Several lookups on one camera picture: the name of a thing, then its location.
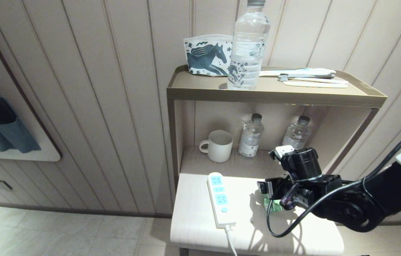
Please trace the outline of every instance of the mug handle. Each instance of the mug handle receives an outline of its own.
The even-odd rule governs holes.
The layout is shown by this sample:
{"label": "mug handle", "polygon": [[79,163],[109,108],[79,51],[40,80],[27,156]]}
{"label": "mug handle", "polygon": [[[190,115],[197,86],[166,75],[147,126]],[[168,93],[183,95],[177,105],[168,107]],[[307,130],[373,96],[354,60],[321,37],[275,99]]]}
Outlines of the mug handle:
{"label": "mug handle", "polygon": [[202,146],[205,145],[205,144],[208,144],[208,143],[210,143],[210,141],[207,140],[207,139],[200,142],[200,144],[199,144],[199,150],[200,150],[200,152],[202,152],[202,153],[208,153],[208,149],[202,149]]}

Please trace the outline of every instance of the bottle cap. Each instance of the bottle cap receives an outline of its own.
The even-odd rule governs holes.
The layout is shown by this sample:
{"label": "bottle cap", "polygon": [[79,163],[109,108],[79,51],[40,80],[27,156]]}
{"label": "bottle cap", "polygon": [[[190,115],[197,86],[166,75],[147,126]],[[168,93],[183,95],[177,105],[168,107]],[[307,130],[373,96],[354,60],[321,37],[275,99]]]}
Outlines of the bottle cap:
{"label": "bottle cap", "polygon": [[255,113],[255,114],[253,114],[251,120],[253,122],[260,123],[260,121],[262,121],[262,115]]}
{"label": "bottle cap", "polygon": [[298,123],[300,123],[302,125],[308,125],[309,121],[311,121],[311,119],[307,116],[301,116],[298,118]]}
{"label": "bottle cap", "polygon": [[265,5],[265,0],[248,0],[248,6],[261,6]]}

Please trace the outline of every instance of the top shelf tray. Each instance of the top shelf tray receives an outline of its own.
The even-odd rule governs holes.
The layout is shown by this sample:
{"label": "top shelf tray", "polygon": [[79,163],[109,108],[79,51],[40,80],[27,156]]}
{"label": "top shelf tray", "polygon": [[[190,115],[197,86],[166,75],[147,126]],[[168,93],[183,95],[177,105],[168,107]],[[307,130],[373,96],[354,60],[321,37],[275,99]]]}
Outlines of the top shelf tray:
{"label": "top shelf tray", "polygon": [[[265,67],[262,70],[297,68]],[[323,105],[380,108],[387,96],[363,81],[336,70],[336,78],[349,81],[346,89],[287,86],[277,77],[262,76],[255,91],[232,91],[227,77],[192,75],[187,65],[179,66],[167,88],[169,100],[199,100],[222,102],[283,103],[297,105]]]}

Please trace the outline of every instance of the green object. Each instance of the green object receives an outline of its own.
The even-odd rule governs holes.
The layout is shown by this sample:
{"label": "green object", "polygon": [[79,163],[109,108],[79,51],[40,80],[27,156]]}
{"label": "green object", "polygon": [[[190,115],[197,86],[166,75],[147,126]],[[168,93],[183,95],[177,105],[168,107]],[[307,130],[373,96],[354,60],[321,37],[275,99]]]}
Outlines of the green object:
{"label": "green object", "polygon": [[[270,199],[268,199],[268,198],[264,198],[264,206],[265,206],[265,209],[267,209],[268,208],[268,204],[270,203]],[[281,206],[281,204],[280,204],[280,200],[274,200],[273,201],[273,207],[271,208],[271,211],[272,212],[277,212],[277,211],[282,211],[283,210],[283,207]]]}

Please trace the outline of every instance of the power cord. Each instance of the power cord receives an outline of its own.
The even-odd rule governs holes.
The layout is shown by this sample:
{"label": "power cord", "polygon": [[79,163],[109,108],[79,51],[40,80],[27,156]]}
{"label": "power cord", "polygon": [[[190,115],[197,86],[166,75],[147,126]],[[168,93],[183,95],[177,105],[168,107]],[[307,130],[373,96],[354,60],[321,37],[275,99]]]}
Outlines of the power cord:
{"label": "power cord", "polygon": [[357,181],[348,183],[347,185],[337,188],[337,189],[331,191],[330,193],[327,193],[326,195],[322,196],[315,203],[313,203],[311,206],[309,206],[302,214],[300,214],[300,216],[298,216],[298,218],[284,232],[282,232],[281,234],[277,234],[277,233],[274,233],[270,227],[270,210],[273,207],[273,201],[275,200],[276,193],[287,182],[287,180],[289,178],[289,176],[287,176],[285,178],[284,182],[273,193],[270,203],[268,204],[268,207],[267,207],[267,227],[268,227],[268,230],[270,231],[271,235],[274,237],[277,237],[277,238],[288,235],[301,222],[301,220],[304,219],[304,217],[306,217],[310,212],[312,212],[314,210],[314,208],[319,206],[323,201],[334,196],[337,193],[340,193],[342,191],[347,191],[351,188],[354,188],[355,186],[359,186],[361,183],[364,183],[364,181],[366,179],[376,176],[379,173],[379,171],[382,170],[382,168],[385,167],[387,165],[387,163],[395,156],[395,154],[398,151],[400,151],[400,149],[401,149],[401,141],[396,145],[396,147],[394,147],[390,151],[390,153],[388,153],[388,155],[384,158],[384,160],[382,160],[382,162],[369,175],[367,175]]}
{"label": "power cord", "polygon": [[230,248],[232,248],[232,251],[233,251],[233,255],[237,256],[237,252],[235,250],[235,247],[233,246],[232,238],[230,236],[230,232],[231,232],[230,226],[226,225],[225,230],[226,230],[227,240],[230,243]]}

